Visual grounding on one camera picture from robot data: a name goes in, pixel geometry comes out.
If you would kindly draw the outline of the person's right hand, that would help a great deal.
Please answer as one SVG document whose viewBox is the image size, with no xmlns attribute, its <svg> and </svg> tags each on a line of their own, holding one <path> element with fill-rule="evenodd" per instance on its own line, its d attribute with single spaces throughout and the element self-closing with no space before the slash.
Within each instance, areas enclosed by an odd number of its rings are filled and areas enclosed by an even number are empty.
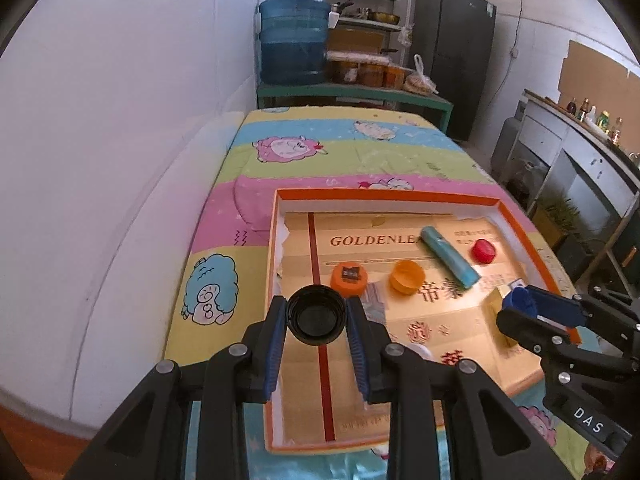
<svg viewBox="0 0 640 480">
<path fill-rule="evenodd" d="M 612 469 L 615 462 L 608 458 L 608 456 L 602 453 L 593 444 L 589 443 L 585 450 L 584 464 L 584 475 L 588 476 L 588 474 L 594 474 L 595 472 L 598 474 L 600 474 L 600 472 L 602 472 L 602 474 L 606 474 Z"/>
</svg>

